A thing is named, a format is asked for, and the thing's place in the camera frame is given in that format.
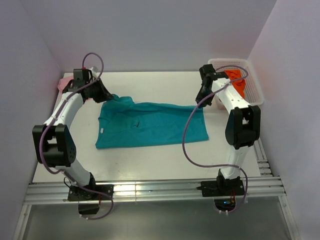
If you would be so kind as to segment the teal t-shirt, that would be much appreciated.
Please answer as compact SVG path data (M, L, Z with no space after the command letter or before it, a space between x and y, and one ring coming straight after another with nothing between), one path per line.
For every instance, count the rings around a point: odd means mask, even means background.
M136 148L207 141L204 113L194 106L135 103L114 96L102 104L98 117L97 149Z

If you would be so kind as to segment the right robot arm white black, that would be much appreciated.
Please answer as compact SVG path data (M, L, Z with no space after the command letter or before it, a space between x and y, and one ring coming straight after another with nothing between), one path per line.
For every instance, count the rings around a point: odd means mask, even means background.
M195 99L198 107L210 106L217 97L228 112L225 127L225 139L229 144L227 166L219 170L223 178L216 183L217 191L227 195L234 188L232 180L241 174L240 168L249 148L260 137L261 109L240 95L225 71L216 71L212 64L205 64L199 73L202 83Z

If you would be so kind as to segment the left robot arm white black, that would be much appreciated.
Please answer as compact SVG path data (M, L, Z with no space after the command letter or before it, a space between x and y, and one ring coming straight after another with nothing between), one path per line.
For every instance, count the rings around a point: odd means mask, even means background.
M86 200L95 198L98 188L93 175L77 160L77 148L69 128L78 110L89 99L103 103L113 100L114 96L104 86L96 67L74 69L73 78L63 89L52 115L32 129L38 162L53 175L64 174Z

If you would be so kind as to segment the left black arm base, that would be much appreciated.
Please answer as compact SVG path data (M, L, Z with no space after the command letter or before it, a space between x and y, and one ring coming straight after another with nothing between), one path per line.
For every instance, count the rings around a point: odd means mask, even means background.
M83 202L83 201L109 201L113 198L114 185L113 184L98 184L94 190L84 190L78 186L71 186L67 200L69 202Z

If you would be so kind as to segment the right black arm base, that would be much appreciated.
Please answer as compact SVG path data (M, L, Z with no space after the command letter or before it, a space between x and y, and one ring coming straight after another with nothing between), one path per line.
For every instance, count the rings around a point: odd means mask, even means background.
M203 197L231 197L243 196L245 187L243 181L238 177L235 179L222 179L201 181L196 188L201 191Z

